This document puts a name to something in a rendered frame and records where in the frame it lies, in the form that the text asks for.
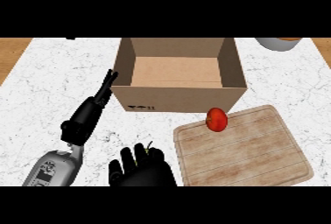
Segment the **red apple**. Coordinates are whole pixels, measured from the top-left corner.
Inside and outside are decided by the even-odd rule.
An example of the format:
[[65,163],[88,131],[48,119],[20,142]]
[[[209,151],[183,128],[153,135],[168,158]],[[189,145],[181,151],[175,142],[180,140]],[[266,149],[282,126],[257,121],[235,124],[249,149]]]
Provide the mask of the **red apple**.
[[205,124],[211,131],[221,132],[227,126],[227,116],[220,108],[211,108],[206,113]]

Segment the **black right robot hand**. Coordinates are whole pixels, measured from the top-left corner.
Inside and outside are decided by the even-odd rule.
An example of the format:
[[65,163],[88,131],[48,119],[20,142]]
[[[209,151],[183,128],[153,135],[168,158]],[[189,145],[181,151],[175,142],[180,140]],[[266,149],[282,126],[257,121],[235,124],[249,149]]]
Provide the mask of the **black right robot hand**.
[[134,145],[134,152],[125,147],[119,151],[121,160],[107,163],[107,184],[121,186],[175,186],[171,167],[164,153],[156,148]]

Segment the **grey round bowl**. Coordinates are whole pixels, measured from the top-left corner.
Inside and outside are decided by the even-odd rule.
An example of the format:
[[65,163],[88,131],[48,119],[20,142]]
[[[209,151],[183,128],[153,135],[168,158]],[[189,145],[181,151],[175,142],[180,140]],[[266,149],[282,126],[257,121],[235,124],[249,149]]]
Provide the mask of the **grey round bowl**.
[[295,47],[301,39],[297,41],[283,41],[277,38],[257,38],[255,40],[266,49],[277,52],[285,52]]

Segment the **pale wooden cutting board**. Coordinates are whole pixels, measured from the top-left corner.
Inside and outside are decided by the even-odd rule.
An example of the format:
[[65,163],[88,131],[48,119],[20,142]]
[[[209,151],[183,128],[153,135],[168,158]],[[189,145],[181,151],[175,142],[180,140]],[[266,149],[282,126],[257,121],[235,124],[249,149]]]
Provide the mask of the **pale wooden cutting board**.
[[173,142],[186,186],[291,186],[314,176],[270,105],[229,114],[220,132],[205,122],[181,125]]

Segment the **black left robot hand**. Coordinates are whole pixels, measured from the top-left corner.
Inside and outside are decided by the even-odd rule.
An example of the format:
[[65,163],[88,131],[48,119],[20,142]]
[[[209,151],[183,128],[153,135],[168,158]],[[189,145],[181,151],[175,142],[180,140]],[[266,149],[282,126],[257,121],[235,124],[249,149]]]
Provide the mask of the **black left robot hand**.
[[97,126],[102,110],[109,102],[112,94],[110,85],[118,73],[107,70],[100,88],[94,96],[90,96],[79,104],[71,118],[62,122],[60,140],[68,144],[82,146]]

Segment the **brown cardboard box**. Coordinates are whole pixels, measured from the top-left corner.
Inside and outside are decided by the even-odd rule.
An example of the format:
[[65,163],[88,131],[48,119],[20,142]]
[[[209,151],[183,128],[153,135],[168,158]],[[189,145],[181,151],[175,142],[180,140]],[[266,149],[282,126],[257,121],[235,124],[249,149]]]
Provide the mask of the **brown cardboard box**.
[[227,111],[246,90],[232,38],[124,38],[112,91],[131,112]]

